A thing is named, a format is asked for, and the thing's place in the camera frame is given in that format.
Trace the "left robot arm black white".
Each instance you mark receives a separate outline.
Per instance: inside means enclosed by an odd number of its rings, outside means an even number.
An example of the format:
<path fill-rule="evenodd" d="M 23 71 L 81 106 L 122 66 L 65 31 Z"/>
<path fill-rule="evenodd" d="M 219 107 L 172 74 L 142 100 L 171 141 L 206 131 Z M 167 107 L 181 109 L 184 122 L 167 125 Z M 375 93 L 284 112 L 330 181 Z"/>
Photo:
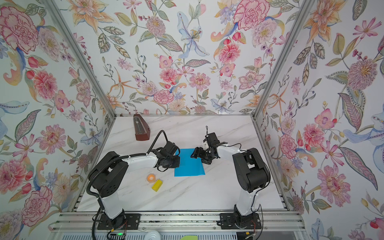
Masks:
<path fill-rule="evenodd" d="M 118 195 L 125 175 L 146 168 L 176 169 L 180 166 L 180 153 L 180 148 L 170 141 L 147 153 L 120 156 L 109 152 L 91 170 L 86 192 L 97 199 L 109 220 L 116 220 L 125 213 Z"/>

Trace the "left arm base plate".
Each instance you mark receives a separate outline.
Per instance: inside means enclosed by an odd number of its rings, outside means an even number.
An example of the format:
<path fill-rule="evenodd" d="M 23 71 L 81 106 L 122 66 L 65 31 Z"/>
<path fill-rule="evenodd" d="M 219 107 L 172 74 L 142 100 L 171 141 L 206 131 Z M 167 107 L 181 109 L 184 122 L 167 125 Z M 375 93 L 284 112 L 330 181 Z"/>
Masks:
<path fill-rule="evenodd" d="M 138 230 L 141 214 L 121 213 L 115 219 L 110 219 L 105 213 L 101 215 L 97 230 Z"/>

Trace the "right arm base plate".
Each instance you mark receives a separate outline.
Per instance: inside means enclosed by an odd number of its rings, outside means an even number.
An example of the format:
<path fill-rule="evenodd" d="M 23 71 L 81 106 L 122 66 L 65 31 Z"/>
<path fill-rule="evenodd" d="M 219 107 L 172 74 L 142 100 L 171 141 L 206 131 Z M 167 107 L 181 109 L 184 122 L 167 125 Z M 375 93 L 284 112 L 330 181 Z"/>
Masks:
<path fill-rule="evenodd" d="M 237 213 L 221 213 L 217 225 L 222 230 L 261 230 L 262 222 L 257 213 L 241 216 Z"/>

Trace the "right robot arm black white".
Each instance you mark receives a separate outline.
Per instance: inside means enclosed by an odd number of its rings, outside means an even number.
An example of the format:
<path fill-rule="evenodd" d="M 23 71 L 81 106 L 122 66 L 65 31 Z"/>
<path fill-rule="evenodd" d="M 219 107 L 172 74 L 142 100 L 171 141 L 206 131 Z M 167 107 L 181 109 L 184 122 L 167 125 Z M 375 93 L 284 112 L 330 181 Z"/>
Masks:
<path fill-rule="evenodd" d="M 243 150 L 240 143 L 230 145 L 221 142 L 215 133 L 206 134 L 203 145 L 194 149 L 191 158 L 200 159 L 210 165 L 213 160 L 232 161 L 238 183 L 242 188 L 240 198 L 234 206 L 233 222 L 238 226 L 253 221 L 256 217 L 254 204 L 257 194 L 271 181 L 271 173 L 256 148 Z"/>

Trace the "blue square paper sheet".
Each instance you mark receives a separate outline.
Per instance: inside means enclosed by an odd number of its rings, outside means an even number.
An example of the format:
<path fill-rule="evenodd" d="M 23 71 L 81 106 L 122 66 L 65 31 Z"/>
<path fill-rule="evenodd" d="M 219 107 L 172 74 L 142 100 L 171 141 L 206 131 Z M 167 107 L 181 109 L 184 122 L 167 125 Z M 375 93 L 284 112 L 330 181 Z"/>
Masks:
<path fill-rule="evenodd" d="M 204 176 L 205 170 L 201 159 L 191 158 L 194 149 L 181 149 L 180 166 L 175 169 L 175 177 Z"/>

